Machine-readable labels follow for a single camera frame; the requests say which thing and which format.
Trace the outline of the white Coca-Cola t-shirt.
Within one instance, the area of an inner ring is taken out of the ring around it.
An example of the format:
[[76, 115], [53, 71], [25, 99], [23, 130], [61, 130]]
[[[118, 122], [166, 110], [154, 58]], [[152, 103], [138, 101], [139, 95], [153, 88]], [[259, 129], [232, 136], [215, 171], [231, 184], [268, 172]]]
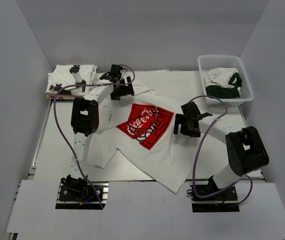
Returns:
[[86, 163], [105, 168], [116, 152], [176, 194], [191, 173], [199, 138], [174, 134], [182, 103], [133, 82], [134, 95], [107, 97], [99, 105], [99, 126]]

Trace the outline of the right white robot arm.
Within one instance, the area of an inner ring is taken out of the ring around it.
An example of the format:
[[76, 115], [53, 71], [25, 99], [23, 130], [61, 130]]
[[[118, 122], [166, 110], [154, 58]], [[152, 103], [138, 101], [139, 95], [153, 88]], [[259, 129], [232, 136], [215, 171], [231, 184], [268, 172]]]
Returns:
[[202, 144], [206, 136], [211, 136], [225, 144], [227, 165], [208, 179], [208, 195], [221, 199], [227, 189], [245, 175], [269, 164], [269, 156], [258, 130], [253, 126], [238, 127], [215, 117], [209, 112], [201, 113], [195, 102], [181, 106], [182, 114], [176, 114], [173, 133], [191, 138], [201, 138], [194, 164], [197, 164]]

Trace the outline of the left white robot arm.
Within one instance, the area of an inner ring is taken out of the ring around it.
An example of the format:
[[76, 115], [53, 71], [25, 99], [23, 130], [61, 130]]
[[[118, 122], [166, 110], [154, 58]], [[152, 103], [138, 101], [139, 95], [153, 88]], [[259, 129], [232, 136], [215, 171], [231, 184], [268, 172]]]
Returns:
[[85, 178], [83, 165], [86, 164], [93, 135], [99, 127], [99, 105], [108, 96], [119, 101], [123, 96], [134, 95], [132, 82], [135, 78], [125, 76], [128, 70], [131, 69], [127, 65], [113, 64], [110, 71], [99, 78], [88, 94], [73, 100], [71, 127], [75, 156], [69, 173], [72, 178]]

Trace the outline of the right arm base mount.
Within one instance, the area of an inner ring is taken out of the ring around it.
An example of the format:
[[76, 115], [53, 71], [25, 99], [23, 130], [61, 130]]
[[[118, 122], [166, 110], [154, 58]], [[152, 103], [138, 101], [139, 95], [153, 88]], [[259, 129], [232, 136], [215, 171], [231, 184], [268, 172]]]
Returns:
[[231, 188], [207, 198], [200, 198], [194, 193], [193, 185], [186, 191], [191, 197], [193, 213], [236, 213], [240, 211], [236, 188]]

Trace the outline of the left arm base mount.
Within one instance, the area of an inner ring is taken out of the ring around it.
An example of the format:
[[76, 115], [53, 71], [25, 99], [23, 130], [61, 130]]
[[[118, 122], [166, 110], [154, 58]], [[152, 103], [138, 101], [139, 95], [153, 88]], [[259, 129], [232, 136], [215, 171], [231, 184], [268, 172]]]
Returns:
[[109, 184], [90, 184], [70, 175], [60, 179], [55, 208], [57, 210], [102, 210], [108, 199]]

